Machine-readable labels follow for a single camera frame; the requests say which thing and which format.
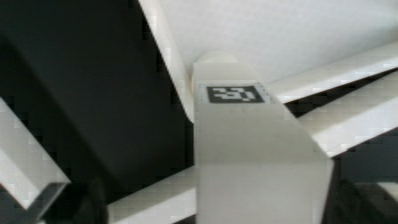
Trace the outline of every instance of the dark surface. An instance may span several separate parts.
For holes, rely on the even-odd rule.
[[[6,223],[15,216],[24,212],[20,205],[17,204],[8,191],[0,185],[0,224]]]
[[[186,120],[140,8],[3,0],[0,96],[74,183],[113,201],[191,164]]]
[[[360,182],[398,182],[398,128],[340,155],[340,178]]]
[[[108,211],[102,186],[68,184],[44,214],[45,224],[106,224]]]
[[[335,193],[330,224],[388,224],[387,218],[367,197],[369,195],[360,191],[355,184],[347,180],[342,180]]]
[[[381,189],[378,184],[358,183],[355,188],[362,195],[365,195],[367,201],[374,207],[374,210],[379,212],[385,223],[398,223],[398,201],[390,197],[388,192]]]
[[[195,215],[189,216],[186,219],[182,219],[179,222],[173,224],[195,224]]]

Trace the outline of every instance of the white panel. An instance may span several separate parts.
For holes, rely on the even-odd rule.
[[[184,66],[227,50],[266,82],[398,40],[395,0],[159,0]]]
[[[398,183],[394,182],[379,182],[376,183],[383,191],[387,192],[390,198],[394,199],[394,202],[398,202]]]
[[[328,156],[398,127],[398,73],[299,117]]]
[[[296,118],[241,64],[196,63],[193,79],[196,223],[319,223],[331,162]],[[214,103],[241,86],[264,102]]]
[[[267,84],[282,103],[398,68],[398,42]]]
[[[383,63],[360,55],[398,40],[395,0],[140,0],[140,5],[191,121],[188,74],[207,50],[227,50],[250,64],[282,102],[395,64],[394,56]],[[324,73],[330,79],[319,81]]]
[[[68,180],[0,99],[0,184],[24,208],[51,182]]]

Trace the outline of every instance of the black panel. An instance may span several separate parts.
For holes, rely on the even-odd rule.
[[[6,223],[22,213],[24,209],[0,185],[0,224]]]
[[[353,182],[398,182],[398,128],[340,155],[340,178]]]
[[[108,210],[102,186],[68,184],[44,214],[45,224],[106,224]]]
[[[182,219],[179,222],[173,224],[195,224],[195,215],[189,216],[186,219]]]
[[[388,218],[379,212],[369,194],[358,186],[347,181],[339,182],[333,203],[333,216],[326,223],[330,224],[392,224]]]
[[[108,201],[191,165],[186,120],[131,1],[1,1],[0,96],[76,183]]]

